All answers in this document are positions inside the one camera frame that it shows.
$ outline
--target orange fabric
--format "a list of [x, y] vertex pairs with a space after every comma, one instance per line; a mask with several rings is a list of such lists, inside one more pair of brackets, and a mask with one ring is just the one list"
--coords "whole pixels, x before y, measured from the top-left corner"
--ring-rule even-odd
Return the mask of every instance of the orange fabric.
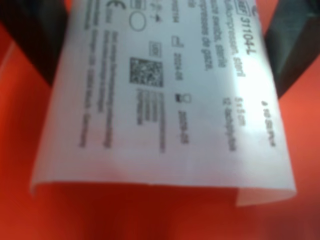
[[[258, 3], [266, 29], [275, 1]], [[280, 100], [298, 190], [291, 200], [236, 208], [234, 189], [108, 184], [44, 185], [32, 198], [50, 89], [15, 47], [0, 75], [0, 239], [320, 239], [319, 76], [320, 57]]]

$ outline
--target circle symbol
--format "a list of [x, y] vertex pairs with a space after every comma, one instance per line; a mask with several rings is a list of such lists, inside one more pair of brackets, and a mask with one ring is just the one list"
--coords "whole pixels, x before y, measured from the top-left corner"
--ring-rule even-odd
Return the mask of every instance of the circle symbol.
[[147, 19], [146, 16], [140, 11], [134, 11], [129, 18], [130, 27], [136, 31], [141, 32], [146, 28]]

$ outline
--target printed symbol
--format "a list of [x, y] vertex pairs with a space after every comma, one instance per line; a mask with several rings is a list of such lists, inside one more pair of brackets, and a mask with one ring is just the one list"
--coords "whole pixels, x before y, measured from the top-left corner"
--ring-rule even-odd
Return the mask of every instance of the printed symbol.
[[190, 104], [192, 102], [192, 97], [191, 94], [186, 93], [186, 94], [176, 94], [175, 95], [175, 101], [177, 103], [185, 103], [185, 104]]
[[147, 26], [146, 16], [140, 11], [134, 11], [129, 18], [130, 27], [136, 31], [141, 32]]
[[257, 8], [256, 5], [254, 5], [254, 6], [252, 7], [251, 12], [252, 12], [252, 15], [253, 15], [254, 17], [255, 17], [255, 16], [258, 16], [258, 8]]
[[112, 4], [114, 4], [115, 7], [118, 7], [120, 5], [122, 7], [122, 9], [126, 9], [126, 5], [122, 1], [110, 0], [110, 1], [108, 1], [108, 3], [106, 5], [107, 5], [107, 7], [110, 7]]
[[149, 55], [150, 57], [161, 58], [162, 48], [160, 42], [151, 41], [149, 43]]
[[234, 0], [235, 8], [236, 8], [236, 13], [238, 15], [242, 16], [248, 16], [250, 17], [250, 8], [247, 3], [247, 0]]
[[183, 43], [181, 43], [180, 41], [180, 37], [178, 36], [172, 36], [172, 47], [176, 47], [176, 48], [184, 48], [185, 45]]
[[146, 0], [131, 0], [132, 9], [146, 10]]
[[154, 19], [156, 23], [161, 23], [162, 22], [162, 19], [159, 16], [159, 14], [156, 14], [155, 16], [151, 16], [151, 18]]
[[160, 12], [162, 10], [162, 5], [159, 3], [151, 3], [150, 6], [153, 11]]

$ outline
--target ce mark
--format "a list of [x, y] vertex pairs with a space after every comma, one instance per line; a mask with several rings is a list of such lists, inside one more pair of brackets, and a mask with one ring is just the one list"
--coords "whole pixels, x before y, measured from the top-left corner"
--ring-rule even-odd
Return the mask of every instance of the ce mark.
[[123, 1], [110, 0], [110, 1], [108, 1], [108, 3], [106, 4], [106, 6], [107, 6], [107, 7], [110, 7], [112, 4], [113, 4], [115, 7], [121, 6], [122, 9], [126, 9], [126, 4], [125, 4]]

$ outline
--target white paper label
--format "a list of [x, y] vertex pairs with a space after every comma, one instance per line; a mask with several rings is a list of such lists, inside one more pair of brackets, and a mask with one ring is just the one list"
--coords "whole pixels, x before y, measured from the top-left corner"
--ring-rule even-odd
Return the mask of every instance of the white paper label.
[[295, 183], [253, 0], [75, 0], [32, 185]]

